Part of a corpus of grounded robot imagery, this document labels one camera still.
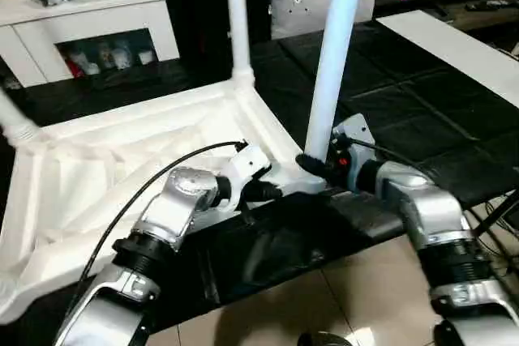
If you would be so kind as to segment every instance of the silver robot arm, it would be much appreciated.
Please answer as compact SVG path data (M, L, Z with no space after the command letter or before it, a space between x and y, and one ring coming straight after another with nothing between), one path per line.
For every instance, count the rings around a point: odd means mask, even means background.
M334 129L350 155L348 188L368 191L403 218L407 235L430 285L431 305L444 321L436 346L519 344L519 307L473 236L459 202L424 173L376 160L373 150L349 138L374 143L362 115Z
M55 346L144 346L152 325L148 310L159 298L171 262L195 215L210 207L233 211L242 190L270 166L255 145L241 150L221 175L173 169L130 235L114 243L117 254L67 315Z

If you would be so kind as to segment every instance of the tiled floor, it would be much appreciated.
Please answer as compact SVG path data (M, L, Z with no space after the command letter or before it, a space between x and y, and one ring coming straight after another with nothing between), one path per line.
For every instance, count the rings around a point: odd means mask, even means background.
M519 253L517 240L495 231ZM400 237L172 327L148 345L296 346L304 331L330 331L353 346L424 346L439 321L427 288Z

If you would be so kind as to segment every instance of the white cabinet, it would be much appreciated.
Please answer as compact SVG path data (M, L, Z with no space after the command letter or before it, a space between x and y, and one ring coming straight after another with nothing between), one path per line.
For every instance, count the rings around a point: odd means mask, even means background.
M72 41L145 30L158 61L178 57L165 0L0 0L0 10L0 56L25 87L73 77L59 49Z
M0 58L23 86L47 82L11 26L0 27Z

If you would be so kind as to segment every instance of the white pillow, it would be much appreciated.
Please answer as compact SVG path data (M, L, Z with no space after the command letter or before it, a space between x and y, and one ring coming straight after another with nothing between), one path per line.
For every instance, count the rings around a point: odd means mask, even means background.
M272 0L272 38L323 30L331 0ZM370 20L375 0L358 0L355 22Z

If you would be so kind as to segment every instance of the black tabletop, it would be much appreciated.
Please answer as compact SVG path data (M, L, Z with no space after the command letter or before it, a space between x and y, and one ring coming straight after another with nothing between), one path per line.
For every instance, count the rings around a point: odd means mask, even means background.
M313 33L251 48L259 94L301 147L321 40ZM229 69L227 61L163 62L11 95L36 123L49 125L214 83L228 78ZM519 182L517 109L378 23L354 29L336 121L357 112L366 115L378 143L416 161L466 207ZM13 155L2 140L4 205ZM186 239L157 307L157 328L402 233L398 216L365 195L295 194L260 207ZM15 344L48 344L70 296L65 288L38 299L2 332L15 336Z

